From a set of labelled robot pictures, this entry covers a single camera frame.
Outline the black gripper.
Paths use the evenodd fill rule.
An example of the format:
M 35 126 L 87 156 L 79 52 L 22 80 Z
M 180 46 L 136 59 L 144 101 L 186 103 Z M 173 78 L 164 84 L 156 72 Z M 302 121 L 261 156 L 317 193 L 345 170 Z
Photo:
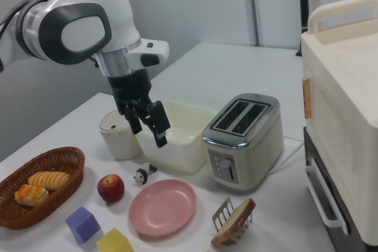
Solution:
M 152 87 L 146 69 L 136 70 L 122 77 L 108 77 L 116 106 L 126 116 L 132 133 L 142 130 L 140 119 L 153 134 L 158 148 L 167 144 L 166 131 L 171 127 L 161 101 L 151 102 L 149 91 Z

